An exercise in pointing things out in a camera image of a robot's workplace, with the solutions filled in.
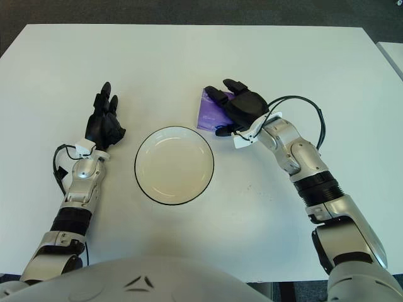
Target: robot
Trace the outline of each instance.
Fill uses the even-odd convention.
[[[316,225],[312,240],[319,262],[329,274],[327,300],[403,301],[402,288],[386,270],[381,242],[321,160],[318,149],[326,133],[321,110],[313,104],[322,122],[315,147],[281,114],[273,112],[287,99],[312,101],[286,96],[267,105],[241,82],[227,79],[224,84],[234,99],[212,86],[205,88],[234,121],[218,129],[216,135],[232,135],[236,148],[260,141],[289,174]],[[0,284],[0,301],[270,301],[240,280],[189,259],[134,257],[82,267],[85,235],[110,159],[106,151],[125,134],[116,118],[118,99],[113,96],[109,102],[110,91],[107,82],[96,95],[85,138],[75,146],[62,145],[56,150],[54,159],[64,148],[76,149],[77,157],[71,157],[77,160],[72,184],[21,279]],[[55,178],[63,192],[61,179],[66,173],[54,163]]]

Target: robotic hand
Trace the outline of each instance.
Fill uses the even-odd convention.
[[[106,82],[95,97],[94,113],[88,119],[85,138],[75,146],[77,162],[72,168],[72,183],[66,193],[60,172],[54,173],[65,196],[50,231],[43,236],[21,276],[20,280],[26,284],[35,284],[82,267],[79,255],[86,246],[85,234],[105,176],[104,161],[110,157],[106,150],[119,142],[126,131],[116,118],[118,98],[113,96],[109,102],[110,92],[111,85]],[[57,152],[63,148],[68,152],[68,147],[74,148],[62,145]]]
[[[328,301],[403,299],[399,284],[385,270],[387,259],[381,242],[353,199],[343,193],[321,160],[318,148],[326,131],[321,110],[312,101],[299,96],[279,98],[265,106],[263,98],[249,91],[243,83],[226,79],[224,84],[237,97],[229,101],[222,91],[212,86],[205,90],[230,118],[234,118],[236,125],[226,130],[232,132],[235,147],[246,147],[260,140],[271,150],[305,201],[311,222],[319,225],[312,232],[312,239],[322,267],[330,274]],[[315,106],[322,122],[317,147],[304,140],[281,114],[272,115],[277,104],[290,98],[303,99]]]

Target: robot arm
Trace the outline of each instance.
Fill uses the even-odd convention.
[[[385,270],[387,258],[379,238],[351,196],[343,193],[317,148],[281,113],[262,115],[248,130],[232,136],[236,148],[260,140],[290,175],[311,222],[318,225],[312,240],[322,267],[330,274],[328,301],[403,298],[399,283]]]
[[[79,255],[84,251],[85,235],[105,176],[105,161],[110,157],[105,151],[125,134],[116,118],[117,97],[108,101],[110,91],[107,82],[96,95],[86,138],[75,146],[79,160],[72,168],[71,186],[50,231],[43,236],[26,266],[21,281],[34,284],[82,267]]]

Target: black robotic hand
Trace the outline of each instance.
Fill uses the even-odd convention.
[[[226,137],[234,131],[249,129],[254,120],[264,115],[268,110],[266,101],[256,92],[250,91],[246,85],[231,79],[223,81],[224,85],[235,94],[235,98],[229,100],[221,90],[208,86],[205,88],[208,97],[225,110],[227,116],[234,124],[219,128],[216,136]]]
[[[93,141],[101,151],[119,142],[126,132],[116,118],[118,97],[113,96],[109,102],[110,93],[111,84],[106,82],[95,97],[94,113],[88,118],[86,129],[86,139]]]

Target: robot forearm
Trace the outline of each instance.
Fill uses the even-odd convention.
[[[79,255],[84,251],[85,234],[99,198],[99,186],[105,175],[103,165],[99,157],[76,162],[72,184],[60,210],[25,268],[21,281],[43,281],[82,267]]]
[[[259,140],[289,173],[311,222],[319,225],[312,239],[322,267],[330,274],[328,301],[400,301],[403,291],[385,270],[387,259],[380,240],[317,149],[282,118],[267,123]]]

